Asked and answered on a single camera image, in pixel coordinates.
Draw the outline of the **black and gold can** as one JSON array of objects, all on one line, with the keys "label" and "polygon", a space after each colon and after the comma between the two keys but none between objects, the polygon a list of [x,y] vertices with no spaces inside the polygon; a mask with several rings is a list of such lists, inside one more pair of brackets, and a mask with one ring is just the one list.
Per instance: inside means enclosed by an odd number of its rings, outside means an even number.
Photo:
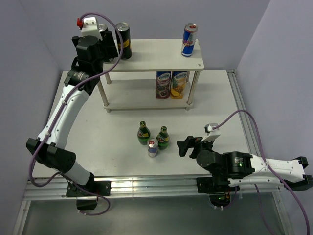
[{"label": "black and gold can", "polygon": [[100,24],[98,25],[98,29],[99,29],[99,32],[100,32],[100,33],[103,33],[103,32],[108,31],[108,27],[107,27],[107,25],[104,24],[104,23],[100,23]]}]

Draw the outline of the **small red-tab silver can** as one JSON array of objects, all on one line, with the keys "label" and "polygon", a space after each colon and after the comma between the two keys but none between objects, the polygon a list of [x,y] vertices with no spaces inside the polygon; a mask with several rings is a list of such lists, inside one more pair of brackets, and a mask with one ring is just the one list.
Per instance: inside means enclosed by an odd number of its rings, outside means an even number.
[{"label": "small red-tab silver can", "polygon": [[158,140],[155,138],[150,138],[147,141],[148,155],[150,157],[155,157],[158,154]]}]

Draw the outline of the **dark olive beverage can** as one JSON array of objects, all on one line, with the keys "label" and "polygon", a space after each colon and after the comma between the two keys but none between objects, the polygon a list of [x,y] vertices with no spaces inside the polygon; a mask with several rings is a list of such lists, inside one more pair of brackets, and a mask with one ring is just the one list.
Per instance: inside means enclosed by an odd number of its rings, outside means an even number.
[{"label": "dark olive beverage can", "polygon": [[119,52],[121,51],[121,46],[123,46],[123,53],[122,53],[121,58],[124,60],[130,59],[132,56],[130,27],[127,23],[120,22],[116,24],[116,28],[122,37],[122,42],[121,42],[117,31],[115,32]]}]

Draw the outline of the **blue silver energy drink can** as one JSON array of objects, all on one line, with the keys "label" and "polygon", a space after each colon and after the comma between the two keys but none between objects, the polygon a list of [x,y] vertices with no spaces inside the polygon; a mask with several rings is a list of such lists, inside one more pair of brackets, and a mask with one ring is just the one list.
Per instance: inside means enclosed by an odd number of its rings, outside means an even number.
[{"label": "blue silver energy drink can", "polygon": [[198,27],[195,23],[188,23],[184,27],[181,54],[185,57],[190,57],[194,50],[196,34]]}]

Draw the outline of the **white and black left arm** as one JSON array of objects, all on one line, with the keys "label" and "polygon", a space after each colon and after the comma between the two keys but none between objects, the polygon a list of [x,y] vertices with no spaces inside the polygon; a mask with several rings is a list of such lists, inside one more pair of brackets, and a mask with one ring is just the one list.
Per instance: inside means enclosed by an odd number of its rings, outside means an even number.
[{"label": "white and black left arm", "polygon": [[104,62],[116,58],[118,52],[109,30],[101,31],[99,37],[75,36],[72,42],[77,56],[64,80],[61,98],[42,132],[26,143],[33,156],[29,179],[40,186],[32,175],[35,163],[40,163],[73,180],[83,195],[91,195],[95,191],[94,175],[78,164],[75,153],[65,147],[76,117],[104,74]]}]

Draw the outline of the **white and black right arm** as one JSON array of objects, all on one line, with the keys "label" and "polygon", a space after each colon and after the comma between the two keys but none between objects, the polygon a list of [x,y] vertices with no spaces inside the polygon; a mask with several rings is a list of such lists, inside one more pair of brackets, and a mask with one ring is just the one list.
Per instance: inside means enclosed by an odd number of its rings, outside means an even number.
[{"label": "white and black right arm", "polygon": [[238,151],[218,153],[213,150],[213,142],[193,136],[177,141],[177,146],[181,157],[191,148],[190,158],[210,173],[209,177],[197,178],[199,193],[236,191],[254,184],[283,185],[293,191],[306,191],[313,186],[313,177],[304,172],[308,166],[306,157],[282,161]]}]

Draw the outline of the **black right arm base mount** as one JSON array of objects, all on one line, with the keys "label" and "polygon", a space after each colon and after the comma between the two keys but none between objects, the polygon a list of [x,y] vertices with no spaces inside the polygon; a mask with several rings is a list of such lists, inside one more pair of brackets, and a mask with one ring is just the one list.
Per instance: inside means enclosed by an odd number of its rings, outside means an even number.
[{"label": "black right arm base mount", "polygon": [[223,211],[235,200],[240,191],[239,186],[230,186],[230,181],[219,177],[196,178],[198,193],[209,195],[210,206],[215,210]]}]

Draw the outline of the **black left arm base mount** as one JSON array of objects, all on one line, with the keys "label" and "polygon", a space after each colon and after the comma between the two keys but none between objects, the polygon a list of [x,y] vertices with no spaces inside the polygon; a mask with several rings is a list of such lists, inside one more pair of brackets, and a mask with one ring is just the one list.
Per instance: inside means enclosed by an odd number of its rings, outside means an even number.
[{"label": "black left arm base mount", "polygon": [[[91,184],[91,188],[80,186],[76,183],[68,182],[66,197],[76,198],[76,208],[80,213],[96,216],[106,213],[111,203],[107,196],[111,193],[111,181],[95,181]],[[91,213],[90,211],[96,209],[100,199],[105,200],[108,205],[103,212]]]}]

